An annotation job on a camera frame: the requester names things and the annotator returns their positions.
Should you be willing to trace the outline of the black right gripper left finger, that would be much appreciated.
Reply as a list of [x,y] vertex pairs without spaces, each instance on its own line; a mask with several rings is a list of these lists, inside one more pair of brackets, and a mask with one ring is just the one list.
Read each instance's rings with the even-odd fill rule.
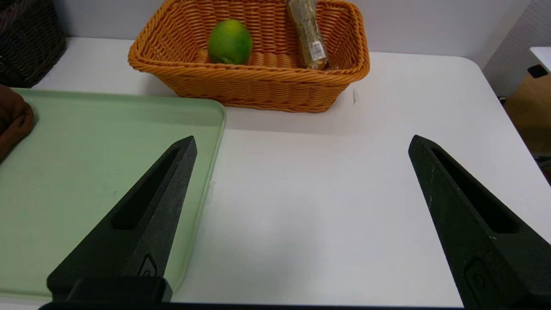
[[54,302],[161,302],[191,180],[193,136],[173,143],[47,277]]

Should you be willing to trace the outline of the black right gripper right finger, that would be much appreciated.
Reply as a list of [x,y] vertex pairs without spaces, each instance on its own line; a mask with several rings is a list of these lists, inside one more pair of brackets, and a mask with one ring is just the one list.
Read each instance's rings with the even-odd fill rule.
[[408,155],[463,306],[550,308],[549,243],[437,143]]

